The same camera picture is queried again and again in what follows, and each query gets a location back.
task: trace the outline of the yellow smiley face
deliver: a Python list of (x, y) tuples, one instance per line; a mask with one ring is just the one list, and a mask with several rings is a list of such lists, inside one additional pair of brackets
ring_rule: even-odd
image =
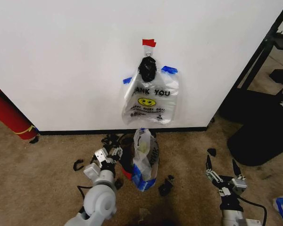
[(156, 104), (154, 100), (147, 99), (147, 98), (139, 98), (138, 103), (146, 107), (152, 107)]

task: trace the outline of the black cable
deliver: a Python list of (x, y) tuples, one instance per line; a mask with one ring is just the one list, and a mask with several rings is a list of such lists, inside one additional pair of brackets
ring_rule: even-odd
[(84, 200), (85, 195), (84, 195), (84, 192), (82, 191), (82, 188), (90, 189), (90, 188), (92, 188), (92, 187), (85, 187), (85, 186), (80, 186), (80, 185), (77, 186), (77, 189), (79, 189), (79, 192), (81, 193), (81, 195), (82, 195), (82, 197), (83, 197), (83, 200)]
[(238, 199), (240, 199), (240, 200), (242, 200), (242, 201), (244, 201), (244, 202), (246, 202), (246, 203), (248, 203), (250, 205), (261, 207), (264, 210), (264, 217), (263, 217), (262, 226), (265, 226), (266, 220), (267, 220), (267, 209), (266, 209), (266, 207), (263, 206), (263, 205), (260, 205), (260, 204), (248, 201), (248, 200), (242, 198), (241, 196), (237, 195), (235, 192), (233, 192), (233, 194), (235, 194)]

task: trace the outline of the floor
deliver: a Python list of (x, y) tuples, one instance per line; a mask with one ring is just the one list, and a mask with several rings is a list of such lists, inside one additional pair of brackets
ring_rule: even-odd
[[(250, 89), (276, 93), (278, 84), (269, 79), (273, 69), (283, 68), (273, 52), (252, 83)], [(157, 183), (140, 192), (117, 166), (117, 178), (124, 179), (117, 192), (117, 213), (104, 226), (135, 226), (140, 213), (147, 226), (175, 222), (177, 226), (220, 226), (220, 197), (204, 175), (208, 148), (216, 148), (213, 169), (233, 175), (227, 139), (241, 125), (215, 116), (206, 132), (159, 133), (160, 165)], [(0, 122), (0, 226), (57, 226), (74, 217), (82, 206), (76, 186), (91, 186), (82, 170), (74, 172), (77, 159), (88, 162), (101, 148), (104, 135), (40, 136), (36, 144), (19, 139)], [(283, 195), (283, 153), (260, 167), (241, 165), (248, 189), (243, 197), (266, 206), (267, 225), (283, 226), (273, 208), (273, 199)], [(161, 197), (158, 187), (168, 174), (175, 177), (174, 187)], [(262, 220), (260, 208), (241, 203), (244, 216)]]

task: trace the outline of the black baseboard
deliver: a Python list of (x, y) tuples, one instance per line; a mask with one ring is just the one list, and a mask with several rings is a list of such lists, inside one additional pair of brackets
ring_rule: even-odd
[[(206, 131), (207, 127), (182, 127), (151, 129), (156, 133)], [(67, 130), (67, 131), (39, 131), (40, 135), (88, 135), (88, 134), (120, 134), (135, 133), (136, 129), (101, 129), (101, 130)]]

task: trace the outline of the red fire extinguisher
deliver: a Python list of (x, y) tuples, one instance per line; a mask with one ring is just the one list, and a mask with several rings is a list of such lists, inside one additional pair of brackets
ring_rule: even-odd
[(31, 122), (11, 103), (1, 90), (0, 121), (22, 139), (31, 139), (38, 134)]

